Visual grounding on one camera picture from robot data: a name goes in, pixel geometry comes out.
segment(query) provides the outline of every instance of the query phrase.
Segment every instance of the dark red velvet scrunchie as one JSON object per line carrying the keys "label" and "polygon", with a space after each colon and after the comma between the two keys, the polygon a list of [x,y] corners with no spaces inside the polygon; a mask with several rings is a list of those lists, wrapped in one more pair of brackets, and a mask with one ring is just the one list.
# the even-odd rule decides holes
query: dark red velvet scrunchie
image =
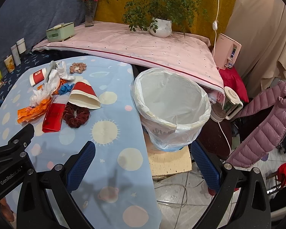
{"label": "dark red velvet scrunchie", "polygon": [[89,115],[89,109],[68,102],[63,112],[63,119],[69,127],[79,128],[87,122]]}

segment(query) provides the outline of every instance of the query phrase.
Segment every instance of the green leaves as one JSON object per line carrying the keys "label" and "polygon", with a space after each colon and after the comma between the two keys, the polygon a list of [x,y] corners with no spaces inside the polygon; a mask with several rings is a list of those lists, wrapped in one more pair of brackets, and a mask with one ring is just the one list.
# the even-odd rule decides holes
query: green leaves
{"label": "green leaves", "polygon": [[185,27],[191,27],[195,15],[199,14],[201,0],[132,0],[125,4],[122,20],[129,24],[130,31],[148,28],[156,32],[158,29],[153,18],[171,20],[185,33]]}

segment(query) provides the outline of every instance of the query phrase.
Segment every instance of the potted plant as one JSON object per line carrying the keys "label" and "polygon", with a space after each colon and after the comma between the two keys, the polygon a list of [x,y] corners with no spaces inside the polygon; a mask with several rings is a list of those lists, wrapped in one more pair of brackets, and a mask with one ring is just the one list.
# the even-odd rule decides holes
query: potted plant
{"label": "potted plant", "polygon": [[131,0],[125,4],[122,20],[129,24],[130,31],[140,28],[165,38],[172,32],[172,23],[185,33],[185,27],[193,25],[200,5],[201,0]]}
{"label": "potted plant", "polygon": [[94,25],[93,18],[95,15],[96,6],[99,0],[79,0],[85,5],[85,27],[92,27]]}

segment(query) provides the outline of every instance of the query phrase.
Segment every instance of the electrical cord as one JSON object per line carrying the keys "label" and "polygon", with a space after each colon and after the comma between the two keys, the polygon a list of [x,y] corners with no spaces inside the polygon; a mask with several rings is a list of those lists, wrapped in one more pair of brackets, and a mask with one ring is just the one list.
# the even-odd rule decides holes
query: electrical cord
{"label": "electrical cord", "polygon": [[217,19],[218,19],[218,13],[219,13],[219,0],[217,2],[217,15],[216,15],[216,19],[215,21],[213,22],[212,24],[212,28],[213,30],[215,31],[215,41],[214,41],[214,48],[213,48],[213,58],[214,58],[214,55],[215,55],[215,46],[216,46],[216,39],[217,39],[217,29],[218,29],[218,25],[217,25]]}
{"label": "electrical cord", "polygon": [[229,144],[229,142],[228,142],[228,139],[227,139],[226,135],[223,133],[223,130],[221,129],[221,126],[220,126],[219,122],[217,122],[217,123],[218,123],[218,125],[219,125],[219,128],[220,128],[222,134],[224,135],[224,138],[226,139],[226,141],[227,141],[227,143],[228,143],[228,146],[229,146],[229,149],[230,149],[230,153],[231,153],[231,146],[230,146],[230,144]]}
{"label": "electrical cord", "polygon": [[[188,173],[191,173],[191,174],[194,174],[198,177],[201,177],[201,175],[199,175],[199,173],[194,173],[194,172],[188,172]],[[200,184],[202,184],[205,180],[202,180],[199,184],[197,184],[195,187],[187,187],[187,186],[184,186],[183,184],[178,184],[178,183],[170,183],[170,184],[164,184],[164,185],[161,185],[161,186],[157,186],[155,187],[155,189],[157,188],[160,188],[160,187],[165,187],[165,186],[172,186],[172,185],[177,185],[177,186],[180,186],[180,187],[183,187],[184,188],[184,195],[186,196],[185,198],[185,202],[181,202],[181,203],[173,203],[173,202],[164,202],[164,201],[158,201],[158,203],[160,203],[161,205],[164,205],[164,206],[167,206],[167,207],[171,207],[171,208],[183,208],[187,205],[187,201],[188,201],[188,192],[187,192],[187,188],[196,188],[198,187]]]}

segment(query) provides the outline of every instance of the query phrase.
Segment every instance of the yellow wall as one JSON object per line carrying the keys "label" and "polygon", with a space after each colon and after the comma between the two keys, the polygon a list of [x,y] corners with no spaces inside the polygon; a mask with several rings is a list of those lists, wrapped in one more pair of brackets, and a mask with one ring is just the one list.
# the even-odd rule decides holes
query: yellow wall
{"label": "yellow wall", "polygon": [[[110,0],[109,4],[106,0],[101,0],[98,3],[98,8],[95,15],[96,21],[104,22],[122,22],[122,14],[124,13],[124,6],[129,0]],[[232,14],[235,0],[220,0],[219,15],[218,15],[218,33],[223,33],[229,22]],[[215,33],[212,29],[212,22],[216,18],[217,0],[202,0],[202,7],[208,11],[209,19],[206,20],[202,15],[196,18],[194,25],[190,28],[191,33],[199,34],[210,39],[211,44],[214,45]]]}

